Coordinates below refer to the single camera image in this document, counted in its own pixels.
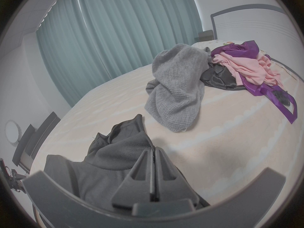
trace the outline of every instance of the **ceiling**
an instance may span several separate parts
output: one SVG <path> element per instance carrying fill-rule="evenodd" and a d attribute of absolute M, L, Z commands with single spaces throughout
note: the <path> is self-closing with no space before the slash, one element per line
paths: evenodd
<path fill-rule="evenodd" d="M 0 45 L 0 59 L 21 45 L 23 36 L 35 32 L 56 0 L 28 0 L 9 27 Z"/>

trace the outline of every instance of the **teal curtain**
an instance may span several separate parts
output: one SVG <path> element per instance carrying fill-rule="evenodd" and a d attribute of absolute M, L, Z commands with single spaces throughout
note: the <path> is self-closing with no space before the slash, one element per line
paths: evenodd
<path fill-rule="evenodd" d="M 51 78 L 74 106 L 159 52 L 192 45 L 202 31 L 194 0 L 58 0 L 37 38 Z"/>

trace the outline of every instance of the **dark gray fabric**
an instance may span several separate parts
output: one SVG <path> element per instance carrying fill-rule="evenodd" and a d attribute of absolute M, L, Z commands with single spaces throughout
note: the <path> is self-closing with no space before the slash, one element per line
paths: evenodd
<path fill-rule="evenodd" d="M 185 131 L 196 118 L 204 96 L 201 74 L 209 68 L 210 49 L 177 44 L 152 62 L 154 80 L 148 82 L 145 109 L 173 132 Z"/>
<path fill-rule="evenodd" d="M 44 171 L 60 186 L 96 207 L 113 211 L 111 198 L 144 149 L 154 148 L 142 115 L 97 134 L 82 162 L 48 155 Z"/>

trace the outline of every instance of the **waffle knit texture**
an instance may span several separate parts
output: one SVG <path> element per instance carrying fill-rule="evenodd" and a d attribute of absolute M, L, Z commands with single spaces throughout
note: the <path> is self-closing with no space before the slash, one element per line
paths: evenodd
<path fill-rule="evenodd" d="M 204 96 L 200 77 L 209 69 L 208 49 L 177 44 L 159 53 L 152 62 L 155 79 L 146 86 L 149 98 L 145 109 L 173 132 L 185 131 L 199 112 Z"/>

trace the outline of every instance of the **bed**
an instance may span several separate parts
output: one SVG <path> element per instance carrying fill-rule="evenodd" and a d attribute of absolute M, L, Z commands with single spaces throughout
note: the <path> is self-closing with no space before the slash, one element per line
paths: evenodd
<path fill-rule="evenodd" d="M 212 40 L 193 46 L 213 50 L 225 43 Z M 297 102 L 298 119 L 293 124 L 264 96 L 206 86 L 193 125 L 186 132 L 171 132 L 144 109 L 145 87 L 154 79 L 147 65 L 88 92 L 45 140 L 30 174 L 44 169 L 48 154 L 83 161 L 97 132 L 107 135 L 113 125 L 142 114 L 153 144 L 165 150 L 192 188 L 211 205 L 239 191 L 266 167 L 285 175 L 286 184 L 269 216 L 294 186 L 304 160 L 304 83 L 280 63 L 272 61 L 272 69 L 281 73 L 285 90 Z"/>

